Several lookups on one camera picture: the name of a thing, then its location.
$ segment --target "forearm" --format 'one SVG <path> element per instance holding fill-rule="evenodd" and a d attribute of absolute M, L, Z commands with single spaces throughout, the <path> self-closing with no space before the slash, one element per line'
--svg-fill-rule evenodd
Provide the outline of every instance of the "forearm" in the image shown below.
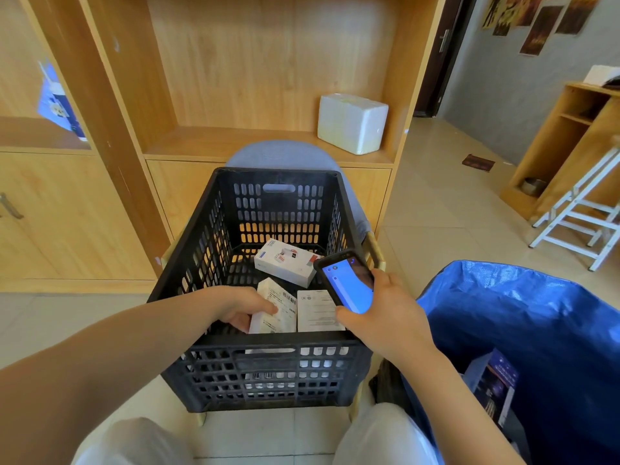
<path fill-rule="evenodd" d="M 217 318 L 217 291 L 209 307 L 194 294 L 120 312 L 0 371 L 9 462 L 71 462 L 91 430 Z"/>
<path fill-rule="evenodd" d="M 523 464 L 450 361 L 437 350 L 420 354 L 412 349 L 408 358 L 415 361 L 399 368 L 429 416 L 446 464 Z"/>

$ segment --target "door handle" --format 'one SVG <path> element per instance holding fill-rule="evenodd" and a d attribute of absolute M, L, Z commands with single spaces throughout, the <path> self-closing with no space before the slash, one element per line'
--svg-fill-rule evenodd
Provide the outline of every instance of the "door handle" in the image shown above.
<path fill-rule="evenodd" d="M 11 202 L 9 201 L 9 199 L 7 198 L 6 194 L 3 192 L 0 192 L 0 204 L 2 204 L 4 206 L 4 208 L 6 209 L 6 211 L 11 214 L 14 218 L 16 219 L 23 219 L 24 216 L 21 215 L 17 209 L 15 209 L 15 207 L 13 207 L 13 204 L 11 204 Z"/>
<path fill-rule="evenodd" d="M 446 29 L 443 36 L 439 36 L 439 38 L 441 39 L 441 46 L 439 47 L 439 53 L 442 53 L 446 48 L 446 43 L 448 42 L 448 39 L 450 38 L 450 30 Z"/>

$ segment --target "metal bowl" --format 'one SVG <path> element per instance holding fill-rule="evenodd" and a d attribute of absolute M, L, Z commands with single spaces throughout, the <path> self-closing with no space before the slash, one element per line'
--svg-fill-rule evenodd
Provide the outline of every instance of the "metal bowl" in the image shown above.
<path fill-rule="evenodd" d="M 521 191 L 523 191 L 523 193 L 529 196 L 539 197 L 546 189 L 546 187 L 547 183 L 542 179 L 525 178 L 523 179 L 523 183 L 521 184 Z"/>

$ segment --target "person's left arm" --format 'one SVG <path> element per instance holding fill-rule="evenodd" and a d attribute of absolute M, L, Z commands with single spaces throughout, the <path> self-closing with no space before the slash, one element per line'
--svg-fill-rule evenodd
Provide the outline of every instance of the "person's left arm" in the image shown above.
<path fill-rule="evenodd" d="M 120 312 L 5 367 L 3 462 L 71 463 L 82 440 L 211 323 L 221 319 L 247 331 L 250 315 L 259 311 L 277 309 L 252 288 L 206 288 Z"/>

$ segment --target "poster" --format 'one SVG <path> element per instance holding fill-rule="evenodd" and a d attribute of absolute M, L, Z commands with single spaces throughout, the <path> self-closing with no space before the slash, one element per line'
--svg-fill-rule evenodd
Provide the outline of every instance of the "poster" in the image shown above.
<path fill-rule="evenodd" d="M 506 0 L 489 0 L 489 6 L 484 12 L 482 19 L 482 29 L 494 28 L 500 17 L 500 10 L 504 7 Z"/>
<path fill-rule="evenodd" d="M 544 6 L 541 8 L 520 53 L 526 55 L 540 54 L 563 9 L 563 6 Z"/>
<path fill-rule="evenodd" d="M 578 34 L 590 17 L 599 0 L 570 0 L 569 6 L 560 25 L 557 27 L 558 34 Z"/>
<path fill-rule="evenodd" d="M 523 0 L 515 26 L 531 26 L 542 0 Z"/>
<path fill-rule="evenodd" d="M 514 22 L 516 15 L 518 15 L 521 10 L 522 2 L 523 0 L 506 0 L 506 6 L 497 20 L 495 30 L 493 31 L 493 36 L 508 35 L 508 31 Z"/>

